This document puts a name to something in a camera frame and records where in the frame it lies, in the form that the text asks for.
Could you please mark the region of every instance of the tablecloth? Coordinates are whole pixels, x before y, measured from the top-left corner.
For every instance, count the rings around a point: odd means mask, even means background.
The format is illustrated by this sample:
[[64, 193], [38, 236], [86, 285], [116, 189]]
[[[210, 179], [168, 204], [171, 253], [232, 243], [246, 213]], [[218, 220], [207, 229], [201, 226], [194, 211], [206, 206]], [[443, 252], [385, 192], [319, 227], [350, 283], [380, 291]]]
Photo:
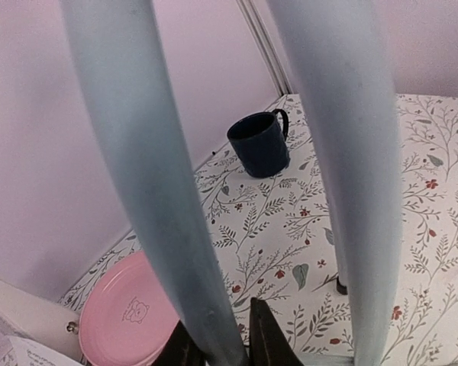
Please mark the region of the tablecloth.
[[[350, 308], [335, 291], [333, 234], [306, 116], [298, 95], [273, 108], [290, 117], [287, 169], [253, 179], [226, 145], [195, 173], [240, 334], [247, 342], [256, 296], [268, 301], [296, 352], [352, 355]], [[458, 98], [398, 95], [397, 112], [405, 234], [383, 364], [442, 365], [458, 361]], [[129, 233], [61, 302], [80, 310], [101, 275], [139, 248]]]

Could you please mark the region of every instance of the dark blue mug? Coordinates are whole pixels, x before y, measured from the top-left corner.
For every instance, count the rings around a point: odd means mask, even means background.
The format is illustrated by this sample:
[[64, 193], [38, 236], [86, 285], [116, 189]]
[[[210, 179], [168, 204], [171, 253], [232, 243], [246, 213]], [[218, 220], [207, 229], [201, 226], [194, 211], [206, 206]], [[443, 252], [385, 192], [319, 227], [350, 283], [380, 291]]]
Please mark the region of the dark blue mug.
[[[282, 115], [283, 130], [277, 114]], [[251, 114], [236, 122], [227, 132], [237, 157], [254, 178], [268, 178], [289, 166], [285, 141], [289, 135], [289, 116], [283, 109]]]

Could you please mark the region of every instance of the red flower print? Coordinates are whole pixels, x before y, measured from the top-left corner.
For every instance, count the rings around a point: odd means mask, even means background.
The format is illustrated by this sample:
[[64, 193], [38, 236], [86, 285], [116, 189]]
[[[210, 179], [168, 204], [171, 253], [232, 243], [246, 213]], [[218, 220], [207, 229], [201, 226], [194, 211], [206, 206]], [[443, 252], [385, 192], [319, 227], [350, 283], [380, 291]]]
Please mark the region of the red flower print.
[[275, 277], [278, 278], [278, 279], [284, 278], [284, 277], [285, 277], [285, 271], [283, 271], [283, 270], [280, 269], [279, 271], [277, 271], [277, 272], [275, 273]]
[[401, 315], [402, 311], [400, 310], [400, 306], [394, 307], [394, 310], [392, 311], [392, 320], [398, 320]]
[[437, 183], [436, 179], [431, 179], [430, 181], [426, 181], [426, 188], [435, 189], [439, 184]]

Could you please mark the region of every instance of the paper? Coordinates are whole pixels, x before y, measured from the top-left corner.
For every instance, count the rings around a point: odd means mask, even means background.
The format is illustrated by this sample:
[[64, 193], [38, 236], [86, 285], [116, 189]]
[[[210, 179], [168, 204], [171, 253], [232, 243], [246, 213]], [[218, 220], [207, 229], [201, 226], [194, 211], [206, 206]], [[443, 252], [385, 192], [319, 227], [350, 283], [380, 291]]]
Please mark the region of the paper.
[[9, 336], [17, 366], [82, 366], [71, 358], [30, 339]]

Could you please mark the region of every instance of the black rubber tip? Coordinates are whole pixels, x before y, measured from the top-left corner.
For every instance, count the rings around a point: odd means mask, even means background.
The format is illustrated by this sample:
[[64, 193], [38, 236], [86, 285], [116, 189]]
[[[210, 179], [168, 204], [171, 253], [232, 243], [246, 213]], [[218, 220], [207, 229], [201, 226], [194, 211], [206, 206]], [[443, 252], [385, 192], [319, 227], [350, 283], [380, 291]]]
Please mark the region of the black rubber tip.
[[339, 282], [339, 277], [337, 277], [337, 279], [336, 279], [336, 290], [337, 290], [337, 292], [339, 292], [341, 295], [348, 295], [348, 287], [343, 286], [343, 285]]
[[178, 322], [165, 348], [151, 366], [205, 366], [205, 357]]
[[304, 366], [292, 348], [268, 304], [255, 297], [250, 311], [250, 364], [252, 366]]

